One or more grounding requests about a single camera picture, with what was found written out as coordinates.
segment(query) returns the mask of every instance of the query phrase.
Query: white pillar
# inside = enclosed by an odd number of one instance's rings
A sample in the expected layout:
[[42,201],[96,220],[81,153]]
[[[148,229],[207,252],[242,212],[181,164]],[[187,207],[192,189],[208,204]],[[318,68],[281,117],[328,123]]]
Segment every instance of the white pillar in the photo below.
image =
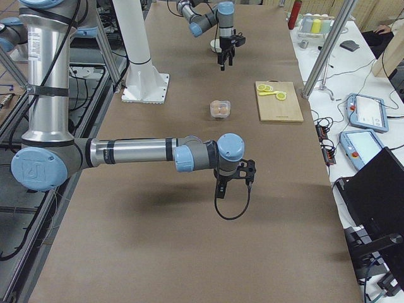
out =
[[153,66],[140,1],[113,0],[113,3],[131,61],[122,101],[162,104],[169,75],[159,74]]

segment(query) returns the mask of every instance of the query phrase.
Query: blue joint cap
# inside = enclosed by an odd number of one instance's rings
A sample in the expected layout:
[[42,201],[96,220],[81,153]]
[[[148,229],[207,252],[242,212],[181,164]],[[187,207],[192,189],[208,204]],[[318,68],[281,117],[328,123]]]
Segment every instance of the blue joint cap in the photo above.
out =
[[14,49],[14,45],[9,40],[4,38],[0,38],[0,47],[5,52],[11,52]]
[[21,22],[21,20],[17,17],[9,17],[9,18],[4,18],[2,20],[0,20],[0,23],[4,24],[4,25],[22,25],[23,23]]
[[238,134],[224,134],[217,141],[219,154],[229,162],[238,162],[244,154],[244,142]]
[[20,0],[20,3],[28,6],[29,8],[53,8],[58,4],[61,4],[64,0]]
[[194,157],[186,145],[174,149],[174,161],[178,172],[192,172],[194,170]]
[[27,147],[20,150],[11,161],[14,178],[34,191],[48,191],[68,178],[64,162],[49,150]]
[[195,38],[199,37],[200,35],[203,34],[202,28],[198,24],[196,24],[195,22],[191,22],[189,24],[189,29],[190,29],[191,33],[194,35]]
[[74,34],[76,38],[95,38],[98,34],[98,27],[79,28]]
[[230,1],[224,1],[218,4],[218,12],[222,15],[232,15],[234,14],[234,4]]

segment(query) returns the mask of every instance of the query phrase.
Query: clear plastic box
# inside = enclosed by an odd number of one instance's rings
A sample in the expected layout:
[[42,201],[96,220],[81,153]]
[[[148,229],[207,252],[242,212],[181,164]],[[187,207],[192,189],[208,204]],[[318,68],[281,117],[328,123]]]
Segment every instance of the clear plastic box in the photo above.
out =
[[210,104],[210,115],[214,118],[227,118],[230,115],[230,102],[215,100]]

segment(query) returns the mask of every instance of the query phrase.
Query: black monitor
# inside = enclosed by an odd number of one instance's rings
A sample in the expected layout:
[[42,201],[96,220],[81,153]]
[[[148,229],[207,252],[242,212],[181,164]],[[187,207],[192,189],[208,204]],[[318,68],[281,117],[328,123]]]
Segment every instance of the black monitor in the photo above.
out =
[[[404,237],[404,167],[388,148],[337,186],[353,220],[364,226],[373,242],[391,234]],[[404,244],[378,251],[404,289]]]

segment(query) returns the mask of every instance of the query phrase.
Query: white table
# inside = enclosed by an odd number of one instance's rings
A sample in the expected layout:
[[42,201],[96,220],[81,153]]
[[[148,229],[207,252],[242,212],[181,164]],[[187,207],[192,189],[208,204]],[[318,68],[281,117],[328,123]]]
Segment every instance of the white table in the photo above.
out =
[[[333,74],[342,73],[346,71],[354,71],[357,68],[365,66],[375,60],[373,53],[367,46],[365,40],[363,39],[359,29],[353,21],[348,21],[347,26],[348,32],[341,34],[338,42],[331,53],[330,65],[327,77]],[[290,36],[294,45],[296,57],[299,61],[300,73],[302,75],[303,81],[307,81],[311,69],[316,62],[316,59],[320,53],[318,46],[324,44],[324,39],[322,38],[307,38],[299,37],[298,28],[290,31]],[[309,45],[306,49],[299,47],[299,42],[301,40],[308,40]],[[350,52],[349,50],[340,47],[340,43],[345,40],[353,40],[360,45],[360,48],[355,52]],[[314,90],[309,97],[309,102],[311,108],[318,112],[320,117],[332,117],[334,121],[342,121],[339,123],[334,123],[331,127],[328,137],[334,142],[335,145],[338,144],[338,135],[341,131],[354,130],[352,126],[347,126],[348,117],[346,114],[345,104],[340,104],[346,101],[347,96],[350,93],[361,93],[363,95],[371,95],[374,97],[382,98],[386,105],[391,107],[396,107],[396,105],[390,100],[390,93],[394,90],[391,83],[387,78],[376,78],[370,73],[372,64],[367,67],[362,68],[354,73],[342,74],[339,76],[334,76],[326,80],[326,86],[331,89],[335,96],[335,101],[331,101],[329,95],[326,92],[321,92],[319,90]],[[388,116],[404,116],[404,105],[396,92],[391,94],[391,98],[398,104],[399,109],[386,109]],[[340,110],[343,113],[343,117],[339,112],[337,105],[340,104]],[[316,113],[313,113],[313,119],[317,119]],[[404,144],[404,119],[389,119],[389,131],[384,134],[378,133],[377,136],[383,142],[385,146],[394,148]],[[401,163],[404,163],[404,148],[393,151],[396,157]],[[341,145],[338,145],[336,152],[336,165],[330,167],[330,181],[334,182],[339,177],[350,177],[355,175],[357,170],[352,165],[351,161],[343,151]],[[352,218],[350,217],[347,207],[345,206],[342,197],[337,189],[334,189],[335,201],[338,205],[338,212],[340,214],[340,219],[344,228],[349,226],[355,226]],[[380,288],[377,286],[376,282],[382,277],[375,276],[367,284],[366,292],[374,299],[379,293]],[[404,292],[399,292],[394,297],[383,297],[378,302],[382,303],[393,303],[393,302],[404,302]]]

